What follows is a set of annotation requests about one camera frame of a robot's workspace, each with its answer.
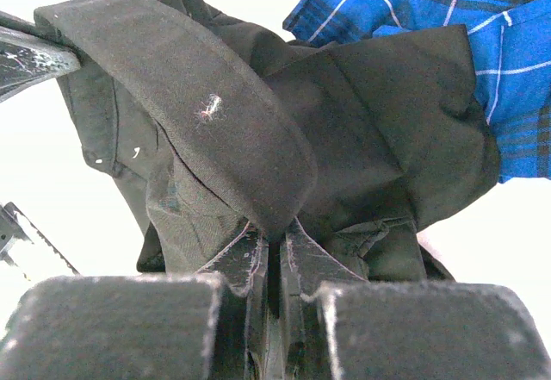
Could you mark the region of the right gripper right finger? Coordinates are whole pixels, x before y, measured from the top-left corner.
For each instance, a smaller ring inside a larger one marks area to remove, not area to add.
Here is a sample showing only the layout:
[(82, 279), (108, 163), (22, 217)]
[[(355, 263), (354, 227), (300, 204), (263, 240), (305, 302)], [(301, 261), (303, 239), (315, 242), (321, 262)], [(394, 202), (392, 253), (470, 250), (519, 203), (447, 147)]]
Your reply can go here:
[(547, 379), (533, 318), (504, 286), (371, 283), (292, 222), (280, 248), (287, 379)]

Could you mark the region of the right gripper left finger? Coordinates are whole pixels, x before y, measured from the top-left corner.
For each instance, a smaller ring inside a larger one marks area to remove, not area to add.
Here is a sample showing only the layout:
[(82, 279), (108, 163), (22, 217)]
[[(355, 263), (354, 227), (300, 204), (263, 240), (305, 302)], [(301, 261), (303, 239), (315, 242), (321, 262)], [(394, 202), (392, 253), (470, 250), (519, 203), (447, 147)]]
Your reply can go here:
[(268, 246), (246, 225), (190, 275), (55, 277), (26, 292), (4, 379), (262, 379)]

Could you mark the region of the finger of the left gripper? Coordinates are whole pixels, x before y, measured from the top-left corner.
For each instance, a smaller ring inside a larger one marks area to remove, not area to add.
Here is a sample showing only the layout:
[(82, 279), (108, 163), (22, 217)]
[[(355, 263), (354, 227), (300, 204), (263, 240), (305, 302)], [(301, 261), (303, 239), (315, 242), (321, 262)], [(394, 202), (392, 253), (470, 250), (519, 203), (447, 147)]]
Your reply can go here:
[(81, 67), (77, 55), (33, 23), (1, 13), (1, 100)]
[(13, 203), (1, 205), (1, 260), (24, 277), (76, 276), (78, 270)]

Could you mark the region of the black shirt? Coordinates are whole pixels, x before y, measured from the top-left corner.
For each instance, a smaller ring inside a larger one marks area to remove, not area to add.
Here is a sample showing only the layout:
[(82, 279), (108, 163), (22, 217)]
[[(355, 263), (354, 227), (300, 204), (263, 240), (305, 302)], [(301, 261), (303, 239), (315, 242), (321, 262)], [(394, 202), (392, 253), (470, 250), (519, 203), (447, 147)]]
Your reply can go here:
[(417, 233), (498, 181), (462, 26), (315, 47), (204, 0), (34, 19), (80, 59), (59, 88), (145, 236), (141, 272), (196, 271), (247, 227), (277, 241), (298, 220), (362, 277), (444, 277)]

